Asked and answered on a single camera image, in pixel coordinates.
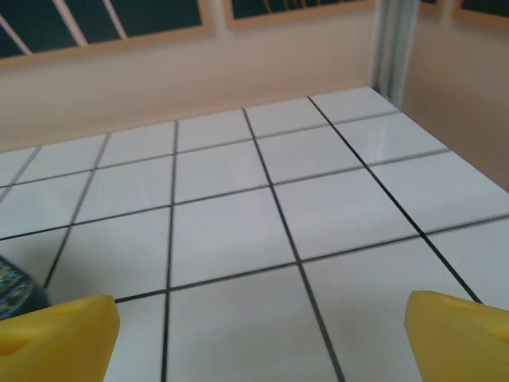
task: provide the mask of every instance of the floor tile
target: floor tile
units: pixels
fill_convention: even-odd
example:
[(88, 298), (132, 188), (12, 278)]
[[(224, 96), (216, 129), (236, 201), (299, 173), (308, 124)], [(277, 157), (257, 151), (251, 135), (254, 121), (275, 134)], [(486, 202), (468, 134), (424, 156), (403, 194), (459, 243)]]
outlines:
[(371, 88), (314, 95), (311, 98), (334, 123), (398, 110)]
[(341, 123), (336, 127), (369, 164), (445, 149), (404, 114)]
[(168, 220), (169, 210), (158, 209), (73, 227), (49, 284), (52, 300), (165, 288)]
[(66, 228), (0, 241), (0, 255), (44, 285)]
[(267, 183), (253, 142), (180, 154), (175, 201), (228, 193)]
[(422, 240), (305, 265), (348, 382), (421, 382), (406, 337), (406, 302), (414, 290), (468, 299)]
[(163, 294), (117, 304), (120, 333), (104, 382), (160, 382)]
[(429, 238), (483, 303), (509, 310), (508, 232), (504, 220)]
[(34, 150), (34, 148), (31, 148), (0, 154), (0, 186), (11, 183), (14, 175), (21, 169)]
[(327, 124), (307, 98), (248, 107), (246, 112), (256, 136)]
[(295, 260), (268, 189), (175, 208), (172, 285)]
[(454, 153), (373, 171), (425, 231), (509, 212), (509, 194)]
[(81, 170), (90, 170), (104, 142), (104, 135), (43, 146), (19, 181), (33, 181)]
[(173, 158), (97, 170), (76, 221), (169, 205)]
[(206, 115), (179, 122), (178, 150), (217, 145), (251, 138), (242, 110)]
[(14, 186), (0, 204), (0, 237), (69, 224), (88, 173)]
[(362, 166), (331, 127), (258, 141), (273, 182)]
[(167, 122), (113, 133), (99, 165), (108, 166), (171, 154), (174, 126), (174, 122)]
[(172, 293), (168, 378), (337, 381), (297, 268)]
[(366, 170), (276, 187), (301, 258), (416, 232)]

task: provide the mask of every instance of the yellow plastic object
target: yellow plastic object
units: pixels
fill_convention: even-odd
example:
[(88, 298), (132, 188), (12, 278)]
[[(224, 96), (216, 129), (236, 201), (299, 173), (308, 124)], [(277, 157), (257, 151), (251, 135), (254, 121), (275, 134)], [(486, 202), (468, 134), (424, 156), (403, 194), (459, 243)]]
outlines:
[(119, 334), (111, 296), (0, 322), (1, 382), (102, 382)]
[(423, 382), (509, 381), (509, 312), (418, 291), (405, 327)]

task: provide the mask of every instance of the floor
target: floor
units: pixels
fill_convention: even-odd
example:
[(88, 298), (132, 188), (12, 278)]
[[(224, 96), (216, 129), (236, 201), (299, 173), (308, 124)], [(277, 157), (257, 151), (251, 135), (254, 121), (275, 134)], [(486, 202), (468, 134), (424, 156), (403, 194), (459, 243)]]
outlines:
[(0, 186), (0, 253), (116, 298), (106, 382), (417, 382), (412, 290), (509, 310), (509, 194), (369, 88), (0, 154)]

